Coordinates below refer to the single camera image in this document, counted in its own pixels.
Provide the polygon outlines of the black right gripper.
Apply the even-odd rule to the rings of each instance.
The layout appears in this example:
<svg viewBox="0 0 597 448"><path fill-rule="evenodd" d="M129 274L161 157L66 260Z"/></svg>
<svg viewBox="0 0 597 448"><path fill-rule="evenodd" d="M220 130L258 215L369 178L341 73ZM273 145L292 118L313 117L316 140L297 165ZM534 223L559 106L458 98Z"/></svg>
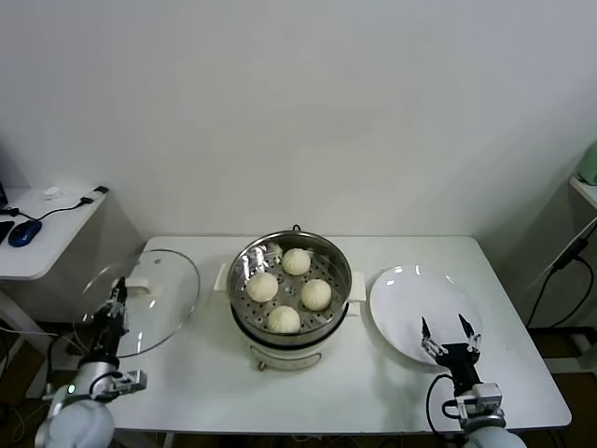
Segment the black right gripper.
<svg viewBox="0 0 597 448"><path fill-rule="evenodd" d="M428 356L437 360L439 366L450 371L455 390L470 390L473 385L480 383L475 364L480 357L481 335L475 332L472 324L462 314L458 317L468 343L439 345L432 339L430 328L422 317L421 346Z"/></svg>

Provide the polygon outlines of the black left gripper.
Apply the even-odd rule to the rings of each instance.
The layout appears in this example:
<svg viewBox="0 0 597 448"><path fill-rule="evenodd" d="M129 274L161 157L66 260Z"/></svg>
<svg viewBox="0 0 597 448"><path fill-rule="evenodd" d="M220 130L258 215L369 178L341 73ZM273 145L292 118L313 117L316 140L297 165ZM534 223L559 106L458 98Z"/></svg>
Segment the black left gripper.
<svg viewBox="0 0 597 448"><path fill-rule="evenodd" d="M120 339L128 332L125 328L126 300L128 297L126 278L120 277L111 290L108 302L102 304L93 314L94 337L90 349L93 362L117 362Z"/></svg>

